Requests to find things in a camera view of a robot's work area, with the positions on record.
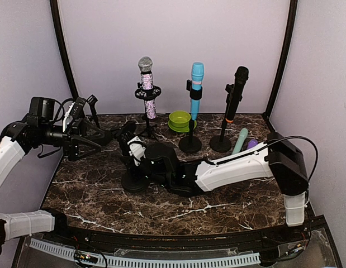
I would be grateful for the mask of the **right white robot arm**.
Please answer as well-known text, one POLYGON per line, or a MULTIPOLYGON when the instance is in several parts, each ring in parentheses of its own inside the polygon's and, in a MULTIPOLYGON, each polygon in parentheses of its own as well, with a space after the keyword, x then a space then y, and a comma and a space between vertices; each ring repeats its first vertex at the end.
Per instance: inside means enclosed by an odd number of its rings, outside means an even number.
POLYGON ((225 185, 273 177, 285 205, 286 225, 279 229, 279 237, 291 242, 305 221, 311 179, 304 155, 291 139, 271 132, 266 141, 235 155, 180 161, 175 149, 163 143, 147 145, 137 136, 119 137, 121 161, 126 167, 121 184, 134 193, 154 182, 172 194, 193 197, 225 185))

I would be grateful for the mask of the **mint green microphone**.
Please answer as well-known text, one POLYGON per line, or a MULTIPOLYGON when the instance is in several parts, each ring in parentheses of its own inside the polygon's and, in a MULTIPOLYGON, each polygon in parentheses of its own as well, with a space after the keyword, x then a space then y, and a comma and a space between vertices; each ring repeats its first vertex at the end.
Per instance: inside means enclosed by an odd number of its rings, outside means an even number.
POLYGON ((242 150, 243 144, 247 136, 248 136, 248 130, 246 128, 242 128, 241 131, 239 132, 238 139, 231 153, 232 155, 238 154, 242 150))

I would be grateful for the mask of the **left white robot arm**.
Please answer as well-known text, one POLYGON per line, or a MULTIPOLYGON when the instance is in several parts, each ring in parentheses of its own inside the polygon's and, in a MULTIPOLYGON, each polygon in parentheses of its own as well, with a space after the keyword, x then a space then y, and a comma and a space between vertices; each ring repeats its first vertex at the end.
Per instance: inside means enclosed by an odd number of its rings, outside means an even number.
MULTIPOLYGON (((40 159, 62 151, 69 161, 96 154, 112 140, 109 130, 99 126, 95 104, 97 98, 70 99, 55 108, 56 100, 33 97, 29 112, 20 121, 8 124, 0 134, 0 188, 12 169, 32 149, 50 145, 54 151, 39 153, 40 159)), ((55 209, 34 212, 0 213, 0 249, 17 237, 50 232, 60 243, 69 243, 72 230, 67 227, 65 214, 55 209)))

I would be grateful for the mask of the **purple microphone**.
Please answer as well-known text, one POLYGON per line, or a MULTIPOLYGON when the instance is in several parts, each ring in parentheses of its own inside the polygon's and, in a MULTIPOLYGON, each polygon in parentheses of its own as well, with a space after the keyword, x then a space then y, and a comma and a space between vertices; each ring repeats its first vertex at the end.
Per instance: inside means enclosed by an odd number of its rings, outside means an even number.
POLYGON ((255 147, 256 145, 258 144, 258 141, 256 139, 251 139, 249 142, 248 142, 248 145, 247 145, 247 150, 255 147))

